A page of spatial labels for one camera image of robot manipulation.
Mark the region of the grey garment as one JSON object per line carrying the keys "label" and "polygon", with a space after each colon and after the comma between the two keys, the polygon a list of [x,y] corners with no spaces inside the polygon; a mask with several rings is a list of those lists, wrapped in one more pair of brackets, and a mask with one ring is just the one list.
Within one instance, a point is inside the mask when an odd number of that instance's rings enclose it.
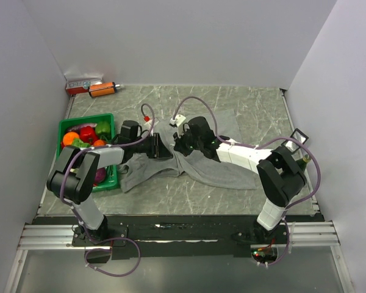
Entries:
{"label": "grey garment", "polygon": [[254,190],[254,173],[237,165],[216,162],[206,158],[200,151],[188,156],[173,149],[174,129],[168,119],[160,119],[155,132],[172,153],[171,159],[150,159],[145,154],[134,154],[126,163],[118,166],[119,182],[123,192],[153,178],[178,177],[186,173],[191,179],[208,186],[236,190]]}

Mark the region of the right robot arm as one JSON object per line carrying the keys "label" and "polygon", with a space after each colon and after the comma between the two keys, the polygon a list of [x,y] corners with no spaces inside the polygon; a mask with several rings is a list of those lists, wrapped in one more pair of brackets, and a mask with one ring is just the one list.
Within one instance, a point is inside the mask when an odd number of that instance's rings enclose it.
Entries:
{"label": "right robot arm", "polygon": [[266,201],[254,224],[254,236],[261,243],[268,243],[276,235],[283,213],[291,200],[306,185],[304,171],[311,157],[307,154],[294,159],[285,143],[274,150],[240,146],[226,136],[217,137],[203,116],[187,120],[183,115],[170,119],[174,150],[190,155],[194,150],[217,162],[237,165],[259,175]]}

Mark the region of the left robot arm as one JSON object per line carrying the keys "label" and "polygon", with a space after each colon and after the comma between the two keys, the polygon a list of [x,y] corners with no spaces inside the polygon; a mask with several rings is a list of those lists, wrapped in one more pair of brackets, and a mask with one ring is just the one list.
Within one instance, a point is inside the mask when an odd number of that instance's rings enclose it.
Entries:
{"label": "left robot arm", "polygon": [[77,217],[81,232],[94,245],[104,244],[109,236],[106,216],[96,206],[91,193],[97,171],[126,163],[134,154],[164,161],[173,155],[162,143],[159,133],[139,133],[139,123],[125,120],[113,145],[79,148],[66,146],[50,172],[46,188]]}

